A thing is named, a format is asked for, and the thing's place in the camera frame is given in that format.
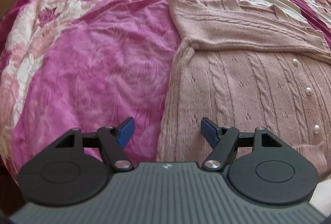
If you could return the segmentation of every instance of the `cable knit pattern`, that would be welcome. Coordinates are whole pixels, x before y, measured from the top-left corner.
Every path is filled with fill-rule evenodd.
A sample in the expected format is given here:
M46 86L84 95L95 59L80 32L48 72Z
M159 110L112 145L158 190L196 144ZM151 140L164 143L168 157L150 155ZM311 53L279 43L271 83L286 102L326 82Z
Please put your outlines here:
M208 54L207 60L209 63L210 71L212 73L212 82L213 86L215 87L216 92L218 93L217 99L215 99L216 102L216 118L222 119L222 122L224 122L224 125L231 125L230 122L226 122L226 120L229 119L229 112L226 109L225 102L226 99L226 92L224 90L224 86L222 85L222 81L220 80L220 65L223 65L223 63L220 61L217 61L216 57L213 57L213 54Z
M267 127L311 161L320 180L330 176L331 51L324 36L275 5L169 0L169 8L182 41L158 161L201 164L211 148L200 120L209 117L243 132ZM239 150L237 157L247 153Z
M249 62L252 65L254 76L257 80L258 88L261 93L261 102L264 109L264 119L267 128L274 132L276 130L274 126L275 115L274 109L271 109L273 106L272 97L270 96L270 91L268 81L265 79L264 72L262 71L262 65L260 63L259 57L255 52L247 51Z
M308 143L308 138L307 138L308 132L307 132L307 126L305 123L305 115L303 113L301 97L299 96L299 93L297 90L297 85L295 84L292 71L287 66L287 64L284 63L284 60L281 57L281 55L275 54L275 56L277 57L280 65L282 66L282 68L285 72L285 77L287 79L289 89L291 90L291 92L293 94L293 101L294 101L294 106L295 106L295 110L296 110L297 121L299 122L299 125L300 125L300 133L301 133L302 141L304 143Z

